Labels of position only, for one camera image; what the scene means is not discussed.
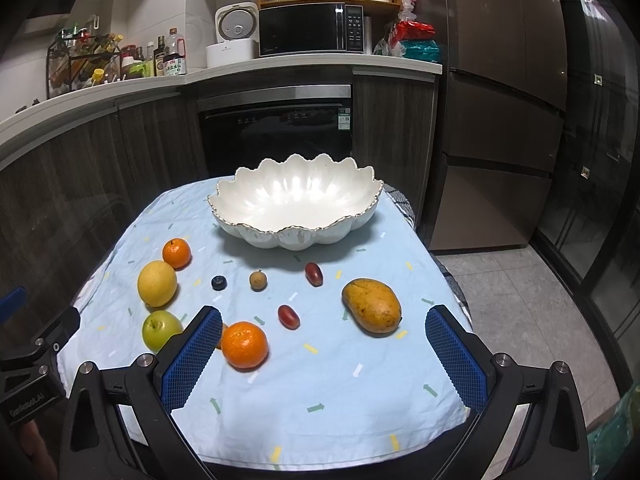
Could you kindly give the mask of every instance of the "screw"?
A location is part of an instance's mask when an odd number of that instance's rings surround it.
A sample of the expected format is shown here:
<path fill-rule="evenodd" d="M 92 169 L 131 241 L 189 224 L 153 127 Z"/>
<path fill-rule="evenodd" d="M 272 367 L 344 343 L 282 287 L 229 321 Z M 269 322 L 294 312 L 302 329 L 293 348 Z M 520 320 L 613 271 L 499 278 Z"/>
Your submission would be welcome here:
<path fill-rule="evenodd" d="M 91 361 L 85 361 L 80 365 L 80 367 L 78 368 L 78 371 L 81 374 L 87 374 L 93 369 L 94 369 L 94 364 Z"/>
<path fill-rule="evenodd" d="M 554 367 L 556 368 L 556 370 L 558 370 L 561 374 L 565 374 L 569 371 L 569 365 L 567 363 L 565 363 L 564 361 L 556 361 L 554 363 Z"/>
<path fill-rule="evenodd" d="M 143 368 L 149 366 L 154 361 L 154 357 L 151 354 L 142 354 L 136 359 L 136 364 Z"/>
<path fill-rule="evenodd" d="M 513 359 L 511 359 L 510 355 L 500 353 L 495 355 L 495 362 L 497 362 L 500 366 L 507 367 L 511 366 L 511 363 L 513 363 Z"/>

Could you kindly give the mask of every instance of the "refrigerator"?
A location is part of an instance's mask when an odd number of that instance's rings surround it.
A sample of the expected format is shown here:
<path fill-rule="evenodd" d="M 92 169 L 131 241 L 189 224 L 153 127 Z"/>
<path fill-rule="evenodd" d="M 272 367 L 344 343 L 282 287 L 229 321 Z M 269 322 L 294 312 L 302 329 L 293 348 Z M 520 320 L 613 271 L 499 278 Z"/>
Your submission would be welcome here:
<path fill-rule="evenodd" d="M 551 184 L 566 104 L 559 0 L 417 0 L 443 75 L 418 235 L 433 251 L 526 244 Z"/>

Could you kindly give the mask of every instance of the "light blue tablecloth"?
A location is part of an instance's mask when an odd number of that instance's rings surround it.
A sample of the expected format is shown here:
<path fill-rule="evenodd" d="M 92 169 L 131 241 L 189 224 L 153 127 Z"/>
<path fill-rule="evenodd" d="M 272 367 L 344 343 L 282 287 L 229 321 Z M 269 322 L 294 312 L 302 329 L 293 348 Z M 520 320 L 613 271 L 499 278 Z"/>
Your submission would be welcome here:
<path fill-rule="evenodd" d="M 122 367 L 148 351 L 138 273 L 162 258 L 167 240 L 182 237 L 193 259 L 178 271 L 178 293 L 168 310 L 186 326 L 212 304 L 227 324 L 260 323 L 270 344 L 257 372 L 236 371 L 214 352 L 185 407 L 172 413 L 201 459 L 272 470 L 351 466 L 420 449 L 465 420 L 467 410 L 425 338 L 424 319 L 432 304 L 441 303 L 465 329 L 470 326 L 386 193 L 364 227 L 336 244 L 294 253 L 256 249 L 220 229 L 206 200 L 215 183 L 159 196 L 87 282 L 76 301 L 80 330 L 58 356 L 67 392 L 82 362 Z M 309 261 L 324 273 L 319 288 L 305 278 Z M 249 287 L 256 269 L 268 276 L 262 292 Z M 228 280 L 222 292 L 210 286 L 216 274 Z M 398 296 L 402 321 L 394 334 L 366 335 L 345 311 L 340 292 L 361 277 L 388 284 Z M 283 303 L 300 316 L 298 330 L 278 321 Z M 123 416 L 131 436 L 144 442 L 132 410 Z"/>

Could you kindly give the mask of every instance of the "mango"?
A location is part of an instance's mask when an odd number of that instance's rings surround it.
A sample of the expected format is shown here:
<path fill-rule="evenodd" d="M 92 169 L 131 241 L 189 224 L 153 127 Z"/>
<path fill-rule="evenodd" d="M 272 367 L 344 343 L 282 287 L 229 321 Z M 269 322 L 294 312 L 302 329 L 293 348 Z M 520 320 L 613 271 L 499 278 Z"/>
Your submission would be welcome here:
<path fill-rule="evenodd" d="M 356 322 L 368 332 L 393 332 L 402 319 L 398 298 L 391 287 L 378 280 L 351 280 L 342 289 L 342 300 Z"/>

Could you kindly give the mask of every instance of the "white countertop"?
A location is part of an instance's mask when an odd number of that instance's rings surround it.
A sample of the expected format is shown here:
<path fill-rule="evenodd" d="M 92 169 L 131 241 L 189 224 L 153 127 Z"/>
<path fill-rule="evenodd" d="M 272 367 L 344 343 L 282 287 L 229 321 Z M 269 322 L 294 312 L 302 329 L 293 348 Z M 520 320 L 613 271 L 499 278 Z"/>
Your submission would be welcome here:
<path fill-rule="evenodd" d="M 397 71 L 399 74 L 402 72 L 442 74 L 442 65 L 413 59 L 369 56 L 366 54 L 295 54 L 293 56 L 261 57 L 251 61 L 207 68 L 183 76 L 149 77 L 119 81 L 54 97 L 8 117 L 0 122 L 0 149 L 5 151 L 4 148 L 9 147 L 8 143 L 11 143 L 12 140 L 18 140 L 21 134 L 36 126 L 43 127 L 46 126 L 46 123 L 64 120 L 65 114 L 78 110 L 78 108 L 91 107 L 101 102 L 113 102 L 117 98 L 125 98 L 139 92 L 170 91 L 187 84 L 235 73 L 310 65 L 349 65 L 363 68 L 383 68 L 394 72 Z M 7 156 L 6 152 L 2 154 L 0 162 Z"/>

